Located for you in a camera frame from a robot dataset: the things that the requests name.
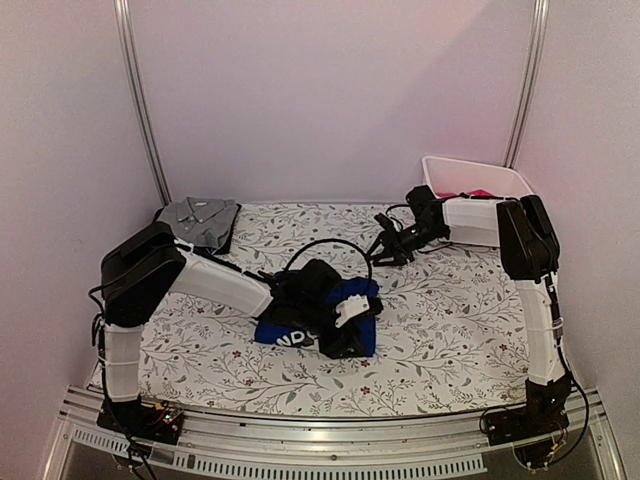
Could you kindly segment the blue t-shirt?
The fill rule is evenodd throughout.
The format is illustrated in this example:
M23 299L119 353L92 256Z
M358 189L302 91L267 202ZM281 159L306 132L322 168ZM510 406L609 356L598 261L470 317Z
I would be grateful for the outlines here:
M354 277L341 281L325 297L275 299L257 318L254 341L288 348L315 346L329 359L371 357L376 317L382 310L378 283Z

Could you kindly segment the pink garment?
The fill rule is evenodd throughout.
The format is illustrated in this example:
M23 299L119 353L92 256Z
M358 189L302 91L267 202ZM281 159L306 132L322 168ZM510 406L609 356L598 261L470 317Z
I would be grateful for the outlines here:
M493 194L483 189L463 191L459 193L452 193L452 192L436 193L436 196L440 199L450 199L450 198L481 198L481 199L487 198L489 199L494 197Z

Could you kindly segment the grey shirt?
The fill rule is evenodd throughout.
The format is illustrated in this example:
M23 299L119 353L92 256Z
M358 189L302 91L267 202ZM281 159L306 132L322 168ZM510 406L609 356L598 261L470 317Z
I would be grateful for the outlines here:
M185 197L159 209L153 220L167 224L176 238L222 255L230 251L241 208L232 199Z

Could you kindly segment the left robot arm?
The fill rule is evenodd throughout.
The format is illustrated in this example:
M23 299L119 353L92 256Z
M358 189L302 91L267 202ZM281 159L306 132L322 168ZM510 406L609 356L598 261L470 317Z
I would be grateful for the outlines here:
M221 306L262 324L315 337L330 359L375 350L373 278L347 281L319 258L300 268L252 273L176 237L152 222L107 253L92 291L99 305L96 340L111 419L128 434L148 426L139 373L143 333L170 297Z

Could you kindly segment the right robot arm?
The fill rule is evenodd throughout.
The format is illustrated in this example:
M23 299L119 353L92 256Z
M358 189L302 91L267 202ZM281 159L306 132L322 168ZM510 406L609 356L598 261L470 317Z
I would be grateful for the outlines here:
M485 236L473 237L471 244L499 248L503 270L521 300L529 345L526 406L518 412L517 427L524 435L539 435L563 410L572 384L562 355L556 290L560 245L543 201L535 194L440 198L423 185L407 194L405 205L414 222L402 230L387 214L375 215L381 231L367 251L373 265L404 266L416 251L434 240L452 239L459 229L483 230Z

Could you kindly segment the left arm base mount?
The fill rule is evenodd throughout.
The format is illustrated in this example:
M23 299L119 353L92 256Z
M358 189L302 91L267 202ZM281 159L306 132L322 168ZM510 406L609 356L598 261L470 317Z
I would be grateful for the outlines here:
M134 439L176 445L184 422L183 413L181 407L168 401L145 405L140 397L127 402L105 398L97 425Z

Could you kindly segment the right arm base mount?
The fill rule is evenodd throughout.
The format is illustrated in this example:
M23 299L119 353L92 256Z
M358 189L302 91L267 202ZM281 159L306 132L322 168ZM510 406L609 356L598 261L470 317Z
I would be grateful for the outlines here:
M529 471L547 469L567 444L569 420L565 404L548 407L491 407L480 416L479 429L490 446L523 441L513 448L516 461Z

